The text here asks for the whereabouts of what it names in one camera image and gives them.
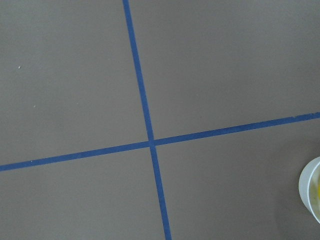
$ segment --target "gray surface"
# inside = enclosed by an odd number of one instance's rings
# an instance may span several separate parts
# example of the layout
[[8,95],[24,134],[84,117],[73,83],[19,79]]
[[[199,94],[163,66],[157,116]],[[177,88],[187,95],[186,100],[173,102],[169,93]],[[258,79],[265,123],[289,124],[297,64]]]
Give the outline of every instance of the gray surface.
[[147,139],[121,1],[0,9],[0,164]]
[[158,147],[174,240],[317,240],[298,180],[320,120]]
[[130,5],[156,138],[319,111],[318,0]]
[[0,173],[0,239],[163,240],[148,149]]

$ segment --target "blue line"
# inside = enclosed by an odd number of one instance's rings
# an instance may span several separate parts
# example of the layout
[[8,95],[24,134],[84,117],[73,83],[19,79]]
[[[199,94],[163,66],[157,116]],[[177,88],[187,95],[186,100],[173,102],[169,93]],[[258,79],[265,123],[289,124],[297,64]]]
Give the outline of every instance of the blue line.
[[45,164],[64,162],[64,161],[75,160],[75,159],[83,159],[83,158],[94,157],[94,156],[105,155],[105,154],[119,153],[119,152],[124,152],[129,150],[135,150],[135,149],[143,149],[148,147],[149,147],[149,142],[143,141],[143,142],[137,142],[137,143],[126,144],[121,146],[112,146],[112,147],[101,148],[96,150],[71,153],[71,154],[61,155],[61,156],[46,157],[46,158],[36,159],[31,161],[23,161],[23,162],[11,163],[6,165],[0,165],[0,172],[13,170],[13,169],[21,169],[21,168],[45,165]]
[[133,56],[136,78],[137,78],[139,92],[140,92],[145,127],[146,127],[147,136],[148,136],[149,147],[150,147],[156,190],[157,190],[157,194],[158,194],[158,200],[159,200],[161,217],[162,217],[164,236],[165,236],[166,240],[171,240],[172,239],[171,238],[171,231],[170,231],[164,189],[163,189],[163,185],[162,185],[158,155],[157,155],[156,146],[154,144],[154,132],[152,129],[152,124],[151,124],[151,117],[150,117],[150,112],[149,112],[147,94],[146,94],[146,89],[145,89],[145,85],[144,85],[144,78],[142,75],[142,70],[141,70],[141,65],[140,65],[140,59],[139,59],[138,48],[137,48],[136,37],[135,37],[135,30],[134,30],[134,25],[132,22],[130,5],[129,5],[128,0],[123,0],[123,8],[124,8],[125,19],[126,19],[126,24],[127,24],[127,28],[128,28],[128,34],[129,34],[129,39],[130,39],[130,45],[131,45],[131,51],[132,51],[132,56]]
[[261,122],[250,123],[245,125],[226,127],[226,128],[216,129],[216,130],[202,131],[202,132],[191,133],[186,135],[166,137],[166,138],[154,140],[154,144],[156,146],[172,144],[172,143],[184,142],[189,140],[238,133],[238,132],[243,132],[243,131],[248,131],[253,129],[262,129],[262,128],[273,127],[277,125],[297,123],[297,122],[302,122],[302,121],[307,121],[312,119],[319,119],[319,118],[320,118],[320,112],[315,112],[315,113],[304,114],[299,116],[291,116],[291,117],[279,118],[279,119],[274,119],[269,121],[261,121]]

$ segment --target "white cup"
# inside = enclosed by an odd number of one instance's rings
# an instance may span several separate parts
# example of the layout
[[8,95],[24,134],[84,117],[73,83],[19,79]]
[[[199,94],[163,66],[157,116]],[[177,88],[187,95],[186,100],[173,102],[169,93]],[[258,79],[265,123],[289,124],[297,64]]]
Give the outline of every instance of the white cup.
[[301,172],[299,178],[299,194],[303,204],[320,223],[319,178],[320,157],[317,157],[309,162]]

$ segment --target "vertical blue line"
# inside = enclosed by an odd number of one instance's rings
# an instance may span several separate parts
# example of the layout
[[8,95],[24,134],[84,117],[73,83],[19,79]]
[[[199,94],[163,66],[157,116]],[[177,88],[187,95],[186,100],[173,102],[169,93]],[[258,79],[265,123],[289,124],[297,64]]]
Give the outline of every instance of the vertical blue line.
[[157,190],[158,200],[159,200],[159,205],[160,205],[164,236],[165,236],[165,240],[172,240],[170,225],[169,225],[169,218],[168,218],[167,207],[166,207],[166,200],[165,200],[164,189],[163,189],[163,185],[162,185],[162,179],[161,179],[161,173],[160,173],[160,167],[159,167],[159,161],[158,161],[158,155],[157,155],[157,149],[155,146],[154,132],[152,129],[152,124],[151,124],[151,117],[150,117],[149,106],[148,106],[148,101],[147,101],[147,94],[146,94],[144,78],[142,75],[142,70],[141,70],[141,65],[140,65],[140,60],[139,60],[134,25],[132,22],[132,17],[131,17],[131,12],[130,12],[130,5],[129,5],[128,0],[122,0],[122,2],[123,2],[126,24],[127,24],[127,28],[128,28],[129,40],[130,40],[130,45],[131,45],[134,67],[135,67],[135,74],[136,74],[136,78],[138,81],[138,87],[139,87],[139,92],[140,92],[145,127],[146,127],[147,136],[148,136],[148,143],[149,143],[149,147],[150,147],[153,173],[154,173],[155,185],[156,185],[156,190]]

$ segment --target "white bowl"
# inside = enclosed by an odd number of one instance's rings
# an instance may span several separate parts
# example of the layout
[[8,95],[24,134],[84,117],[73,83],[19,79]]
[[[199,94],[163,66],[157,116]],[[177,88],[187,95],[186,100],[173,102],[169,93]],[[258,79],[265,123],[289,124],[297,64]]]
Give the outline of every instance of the white bowl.
[[320,157],[309,162],[301,172],[299,178],[299,194],[303,204],[320,223],[320,199],[318,183],[320,178]]

